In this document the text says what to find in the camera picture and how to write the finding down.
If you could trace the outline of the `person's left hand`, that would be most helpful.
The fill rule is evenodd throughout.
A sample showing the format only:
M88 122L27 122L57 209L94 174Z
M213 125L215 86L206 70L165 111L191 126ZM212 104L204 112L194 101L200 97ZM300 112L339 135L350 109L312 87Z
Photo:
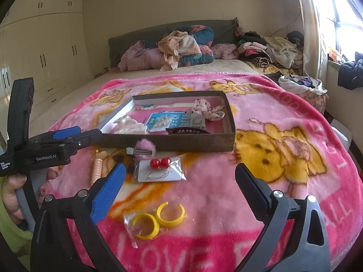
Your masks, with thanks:
M52 186L49 180L56 179L59 175L59 168L49 168L47 171L47 180L40 187L39 194L39 202L41 203L45 196L48 195ZM23 174L12 174L7 176L3 182L1 187L1 197L5 207L6 212L8 213L10 219L16 226L19 226L24 220L25 217L23 215L22 210L20 209L18 199L15 191L21 189L27 181L27 176Z

